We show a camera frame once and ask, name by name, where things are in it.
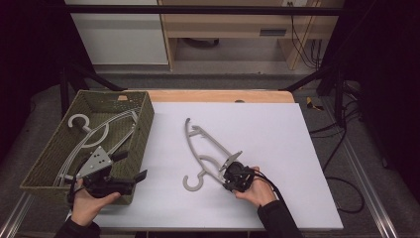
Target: sleeve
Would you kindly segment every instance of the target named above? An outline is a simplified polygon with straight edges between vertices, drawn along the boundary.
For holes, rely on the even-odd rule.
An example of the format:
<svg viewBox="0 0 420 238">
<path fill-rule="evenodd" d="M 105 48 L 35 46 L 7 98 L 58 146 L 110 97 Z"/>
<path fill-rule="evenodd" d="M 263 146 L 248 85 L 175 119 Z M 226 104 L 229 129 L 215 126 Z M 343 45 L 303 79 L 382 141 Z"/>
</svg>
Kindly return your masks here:
<svg viewBox="0 0 420 238">
<path fill-rule="evenodd" d="M 270 238 L 302 238 L 286 204 L 282 200 L 260 206 L 259 218 Z"/>
<path fill-rule="evenodd" d="M 80 226 L 71 220 L 71 216 L 67 218 L 64 224 L 56 232 L 54 238 L 99 238 L 101 229 L 92 222 L 88 227 Z"/>
</svg>

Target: basket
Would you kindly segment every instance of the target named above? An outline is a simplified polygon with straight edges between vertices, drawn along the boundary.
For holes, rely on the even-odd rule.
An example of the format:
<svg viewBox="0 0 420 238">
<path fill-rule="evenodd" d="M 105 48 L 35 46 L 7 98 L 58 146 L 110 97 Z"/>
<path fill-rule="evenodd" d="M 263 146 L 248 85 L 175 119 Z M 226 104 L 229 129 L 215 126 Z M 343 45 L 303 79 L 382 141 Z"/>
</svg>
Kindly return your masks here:
<svg viewBox="0 0 420 238">
<path fill-rule="evenodd" d="M 70 128 L 68 126 L 69 118 L 75 114 L 84 114 L 89 119 L 88 127 L 93 129 L 109 118 L 134 108 L 140 109 L 135 113 L 138 119 L 134 132 L 115 152 L 127 150 L 129 152 L 128 157 L 114 163 L 111 170 L 111 176 L 114 178 L 132 179 L 140 171 L 155 115 L 149 94 L 146 91 L 95 92 L 80 90 L 47 146 L 22 181 L 20 188 L 34 196 L 54 203 L 66 202 L 69 184 L 64 186 L 54 186 L 53 184 L 62 164 L 87 135 L 87 132 L 82 129 L 85 125 L 83 119 L 75 118 L 72 120 L 73 126 Z M 109 123 L 108 135 L 98 146 L 108 152 L 118 142 L 122 141 L 122 138 L 133 128 L 134 123 L 132 117 Z M 104 131 L 105 129 L 98 130 L 85 144 L 94 145 L 102 138 Z M 97 146 L 80 149 L 67 174 L 72 176 L 81 161 L 89 157 L 90 153 L 95 151 L 96 148 Z M 131 195 L 121 196 L 114 204 L 130 204 L 134 193 L 133 190 Z"/>
</svg>

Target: gray floor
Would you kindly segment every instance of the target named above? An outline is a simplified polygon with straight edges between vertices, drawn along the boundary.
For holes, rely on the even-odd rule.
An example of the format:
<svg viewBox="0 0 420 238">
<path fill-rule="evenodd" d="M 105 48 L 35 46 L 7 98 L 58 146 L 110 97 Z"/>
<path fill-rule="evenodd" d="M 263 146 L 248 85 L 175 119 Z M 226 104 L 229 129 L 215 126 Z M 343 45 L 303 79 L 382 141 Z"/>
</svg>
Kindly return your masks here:
<svg viewBox="0 0 420 238">
<path fill-rule="evenodd" d="M 302 78 L 312 70 L 305 66 L 301 66 L 296 71 L 287 70 L 284 59 L 272 53 L 273 50 L 275 52 L 279 50 L 275 41 L 242 40 L 237 42 L 226 40 L 221 41 L 220 48 L 223 51 L 219 48 L 197 49 L 181 42 L 180 51 L 177 53 L 178 68 L 173 71 L 159 69 L 131 71 L 128 74 L 113 71 L 113 74 L 109 74 L 108 68 L 108 71 L 102 72 L 108 72 L 108 74 L 104 74 L 108 79 L 129 88 L 278 89 Z M 269 48 L 271 51 L 261 50 L 264 48 Z M 306 106 L 308 96 L 312 97 L 316 105 L 321 105 L 321 100 L 312 90 L 316 83 L 308 84 L 294 93 L 296 102 L 301 105 L 309 131 L 332 123 L 325 110 L 310 109 Z M 37 94 L 34 96 L 33 102 L 34 111 L 0 167 L 0 197 L 2 197 L 0 224 L 3 224 L 12 212 L 22 193 L 19 190 L 20 182 L 60 121 L 57 86 Z M 323 135 L 328 136 L 335 132 L 335 130 L 331 130 Z M 355 148 L 399 237 L 420 237 L 420 206 L 398 173 L 382 167 L 380 154 L 363 120 L 356 118 L 349 122 L 347 137 Z M 324 165 L 338 141 L 339 136 L 337 135 L 313 138 L 321 165 Z M 340 177 L 357 184 L 343 148 L 334 157 L 326 175 Z M 359 197 L 347 185 L 336 181 L 329 181 L 329 185 L 335 201 L 341 207 L 355 209 L 360 205 Z M 23 221 L 20 232 L 54 232 L 62 224 L 66 213 L 65 206 L 49 204 L 36 198 Z M 344 230 L 305 232 L 305 235 L 307 237 L 382 237 L 369 207 L 365 207 L 358 214 L 340 212 L 340 216 L 344 223 Z"/>
</svg>

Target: white tabletop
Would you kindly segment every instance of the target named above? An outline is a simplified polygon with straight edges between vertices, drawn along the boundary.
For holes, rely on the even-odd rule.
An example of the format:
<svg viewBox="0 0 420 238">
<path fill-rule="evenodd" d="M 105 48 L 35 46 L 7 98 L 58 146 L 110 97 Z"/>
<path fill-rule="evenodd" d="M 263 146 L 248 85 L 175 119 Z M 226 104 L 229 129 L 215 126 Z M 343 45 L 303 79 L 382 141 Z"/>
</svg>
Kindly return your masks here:
<svg viewBox="0 0 420 238">
<path fill-rule="evenodd" d="M 261 230 L 257 209 L 237 200 L 210 176 L 197 191 L 201 167 L 184 132 L 186 118 L 206 130 L 239 161 L 259 166 L 279 188 L 302 230 L 342 229 L 299 105 L 295 103 L 154 103 L 155 118 L 133 203 L 109 205 L 95 218 L 104 228 L 124 230 Z M 216 158 L 207 138 L 191 137 L 197 153 Z"/>
</svg>

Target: human hand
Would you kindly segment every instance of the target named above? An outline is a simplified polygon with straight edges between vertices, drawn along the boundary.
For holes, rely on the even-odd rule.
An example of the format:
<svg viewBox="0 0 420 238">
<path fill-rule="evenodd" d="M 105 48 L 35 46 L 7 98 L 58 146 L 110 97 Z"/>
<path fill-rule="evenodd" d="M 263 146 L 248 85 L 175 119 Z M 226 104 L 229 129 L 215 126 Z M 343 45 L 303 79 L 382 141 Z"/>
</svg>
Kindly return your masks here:
<svg viewBox="0 0 420 238">
<path fill-rule="evenodd" d="M 252 169 L 257 172 L 260 170 L 259 167 L 253 167 Z M 234 190 L 234 194 L 236 198 L 247 200 L 256 207 L 265 206 L 276 200 L 271 185 L 267 181 L 258 177 L 254 177 L 253 183 L 251 183 L 248 190 L 244 192 Z"/>
<path fill-rule="evenodd" d="M 77 185 L 82 186 L 83 179 L 80 179 Z M 82 189 L 74 197 L 71 220 L 80 226 L 89 226 L 104 206 L 111 204 L 120 196 L 119 192 L 114 192 L 102 198 L 95 198 L 86 189 Z"/>
</svg>

